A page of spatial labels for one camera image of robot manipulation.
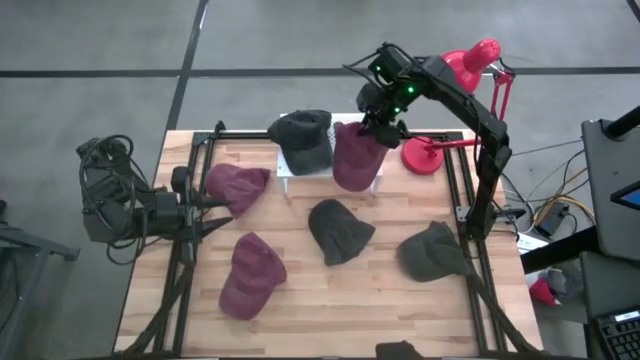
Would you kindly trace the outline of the maroon baseball cap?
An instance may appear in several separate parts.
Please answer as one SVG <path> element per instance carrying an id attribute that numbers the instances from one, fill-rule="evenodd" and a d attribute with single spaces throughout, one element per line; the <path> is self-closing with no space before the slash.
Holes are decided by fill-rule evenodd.
<path id="1" fill-rule="evenodd" d="M 286 268 L 277 253 L 256 233 L 247 233 L 234 247 L 219 307 L 234 319 L 251 320 L 286 280 Z"/>
<path id="2" fill-rule="evenodd" d="M 333 152 L 333 177 L 344 190 L 362 192 L 380 170 L 388 148 L 372 135 L 360 135 L 361 123 L 337 123 Z"/>
<path id="3" fill-rule="evenodd" d="M 266 190 L 270 174 L 270 170 L 265 168 L 241 168 L 219 163 L 208 171 L 205 188 L 211 197 L 227 201 L 231 215 L 239 218 Z"/>

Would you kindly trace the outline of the black cart beam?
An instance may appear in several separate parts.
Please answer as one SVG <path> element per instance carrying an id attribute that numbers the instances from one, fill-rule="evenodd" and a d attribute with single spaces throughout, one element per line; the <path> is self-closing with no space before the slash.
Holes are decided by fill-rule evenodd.
<path id="1" fill-rule="evenodd" d="M 561 240 L 530 250 L 521 255 L 520 260 L 524 273 L 529 274 L 576 259 L 585 251 L 599 251 L 596 226 L 591 226 Z"/>

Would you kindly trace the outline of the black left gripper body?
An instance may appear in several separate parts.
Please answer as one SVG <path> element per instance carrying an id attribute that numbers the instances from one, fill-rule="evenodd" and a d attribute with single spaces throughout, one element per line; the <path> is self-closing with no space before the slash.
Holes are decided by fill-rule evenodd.
<path id="1" fill-rule="evenodd" d="M 200 194 L 193 188 L 192 171 L 186 166 L 173 169 L 170 184 L 172 192 L 159 189 L 155 193 L 151 233 L 178 244 L 183 265 L 195 265 L 202 237 Z"/>

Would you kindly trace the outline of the grey metal stand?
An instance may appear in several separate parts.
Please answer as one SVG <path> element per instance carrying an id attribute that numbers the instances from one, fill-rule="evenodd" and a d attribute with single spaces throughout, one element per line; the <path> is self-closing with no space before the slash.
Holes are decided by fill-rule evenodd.
<path id="1" fill-rule="evenodd" d="M 79 248 L 31 234 L 4 219 L 0 200 L 0 360 L 12 360 L 48 259 L 76 261 Z"/>

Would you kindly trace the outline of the black keyboard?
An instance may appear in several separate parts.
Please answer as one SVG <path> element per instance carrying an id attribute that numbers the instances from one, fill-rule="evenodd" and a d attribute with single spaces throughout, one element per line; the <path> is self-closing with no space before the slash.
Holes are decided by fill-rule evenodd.
<path id="1" fill-rule="evenodd" d="M 595 331 L 607 360 L 640 360 L 640 307 L 598 317 Z"/>

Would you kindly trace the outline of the red desk lamp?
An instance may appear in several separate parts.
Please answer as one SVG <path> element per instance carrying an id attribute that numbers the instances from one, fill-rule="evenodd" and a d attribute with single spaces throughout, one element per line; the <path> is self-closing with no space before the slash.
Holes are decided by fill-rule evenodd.
<path id="1" fill-rule="evenodd" d="M 470 93 L 477 89 L 483 71 L 490 67 L 494 91 L 490 112 L 499 120 L 505 118 L 515 71 L 501 59 L 501 45 L 491 38 L 483 39 L 469 50 L 453 50 L 442 55 L 453 69 L 458 83 Z M 477 146 L 479 139 L 434 140 L 430 137 L 414 137 L 401 151 L 403 165 L 417 175 L 432 175 L 444 162 L 444 150 Z"/>

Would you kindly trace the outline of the black power adapter box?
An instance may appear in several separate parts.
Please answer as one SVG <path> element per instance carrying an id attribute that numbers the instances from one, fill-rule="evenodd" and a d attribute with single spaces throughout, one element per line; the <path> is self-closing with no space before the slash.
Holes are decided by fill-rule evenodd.
<path id="1" fill-rule="evenodd" d="M 569 206 L 561 202 L 549 204 L 535 220 L 534 229 L 545 237 L 550 237 L 560 227 L 569 213 Z"/>

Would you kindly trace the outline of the monitor with blue screen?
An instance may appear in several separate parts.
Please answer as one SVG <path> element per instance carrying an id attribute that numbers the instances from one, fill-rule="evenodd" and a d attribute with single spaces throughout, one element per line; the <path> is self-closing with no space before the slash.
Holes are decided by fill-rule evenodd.
<path id="1" fill-rule="evenodd" d="M 610 195 L 616 204 L 640 211 L 640 180 L 627 185 Z"/>

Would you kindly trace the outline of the white flat box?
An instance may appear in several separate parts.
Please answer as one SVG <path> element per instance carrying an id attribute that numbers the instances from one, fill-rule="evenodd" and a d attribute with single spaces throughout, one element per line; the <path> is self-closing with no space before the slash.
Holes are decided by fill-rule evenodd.
<path id="1" fill-rule="evenodd" d="M 517 234 L 516 246 L 520 255 L 524 255 L 530 251 L 542 248 L 546 245 L 548 245 L 547 241 L 524 233 Z"/>

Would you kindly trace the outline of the red and grey bundle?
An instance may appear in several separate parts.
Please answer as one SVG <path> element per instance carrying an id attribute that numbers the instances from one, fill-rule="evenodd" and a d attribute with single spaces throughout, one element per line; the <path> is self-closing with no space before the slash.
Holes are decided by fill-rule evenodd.
<path id="1" fill-rule="evenodd" d="M 567 296 L 567 278 L 559 268 L 548 268 L 530 273 L 526 276 L 526 284 L 533 300 L 547 306 L 561 305 Z"/>

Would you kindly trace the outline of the grey workstation cart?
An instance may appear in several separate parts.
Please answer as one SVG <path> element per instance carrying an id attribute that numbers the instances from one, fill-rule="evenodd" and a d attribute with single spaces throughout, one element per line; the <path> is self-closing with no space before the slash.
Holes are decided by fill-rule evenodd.
<path id="1" fill-rule="evenodd" d="M 590 319 L 640 307 L 640 211 L 610 200 L 640 180 L 640 127 L 614 141 L 601 123 L 582 124 L 599 243 L 598 252 L 580 254 Z"/>

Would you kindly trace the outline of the black round pole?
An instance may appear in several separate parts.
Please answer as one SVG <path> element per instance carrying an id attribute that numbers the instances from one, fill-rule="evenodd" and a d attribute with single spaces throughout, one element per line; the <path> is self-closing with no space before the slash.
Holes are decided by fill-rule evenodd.
<path id="1" fill-rule="evenodd" d="M 604 135 L 614 141 L 624 140 L 629 133 L 640 126 L 640 105 L 614 121 L 603 120 L 602 131 Z"/>

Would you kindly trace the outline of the white perforated metal shelf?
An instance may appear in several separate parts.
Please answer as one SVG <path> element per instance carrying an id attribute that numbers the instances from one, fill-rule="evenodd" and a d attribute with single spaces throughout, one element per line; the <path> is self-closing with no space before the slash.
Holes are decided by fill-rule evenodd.
<path id="1" fill-rule="evenodd" d="M 327 131 L 328 138 L 330 140 L 331 148 L 335 148 L 335 123 L 351 123 L 351 122 L 360 122 L 363 118 L 361 113 L 333 113 L 332 114 L 332 125 L 330 129 Z M 369 186 L 369 193 L 375 194 L 378 191 L 380 182 L 383 176 L 383 166 L 380 166 L 378 169 L 376 176 L 372 183 Z M 286 159 L 284 158 L 284 154 L 281 150 L 278 151 L 277 157 L 277 168 L 276 168 L 276 177 L 277 181 L 280 184 L 282 189 L 282 193 L 287 196 L 289 193 L 289 182 L 292 179 L 329 179 L 333 178 L 333 170 L 331 168 L 323 169 L 321 171 L 311 173 L 308 175 L 297 176 L 294 175 L 289 169 L 288 164 L 286 163 Z"/>

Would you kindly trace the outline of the dark grey baseball cap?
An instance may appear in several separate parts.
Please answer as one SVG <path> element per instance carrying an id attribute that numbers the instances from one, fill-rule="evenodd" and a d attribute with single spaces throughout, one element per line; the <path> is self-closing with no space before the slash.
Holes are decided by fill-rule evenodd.
<path id="1" fill-rule="evenodd" d="M 336 199 L 316 204 L 309 214 L 308 227 L 326 266 L 341 265 L 357 257 L 376 231 Z"/>
<path id="2" fill-rule="evenodd" d="M 397 258 L 403 272 L 417 282 L 471 274 L 471 267 L 446 222 L 431 221 L 426 230 L 404 240 L 397 248 Z"/>
<path id="3" fill-rule="evenodd" d="M 331 113 L 325 110 L 296 110 L 269 126 L 267 134 L 280 146 L 293 175 L 309 175 L 332 166 L 331 120 Z"/>

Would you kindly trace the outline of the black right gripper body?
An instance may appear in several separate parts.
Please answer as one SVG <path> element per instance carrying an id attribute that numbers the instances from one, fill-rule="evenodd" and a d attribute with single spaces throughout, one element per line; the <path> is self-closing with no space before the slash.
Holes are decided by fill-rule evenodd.
<path id="1" fill-rule="evenodd" d="M 362 123 L 367 129 L 397 127 L 396 116 L 402 111 L 402 106 L 397 103 L 399 92 L 398 85 L 379 86 L 367 82 L 362 86 L 356 105 L 364 114 Z"/>

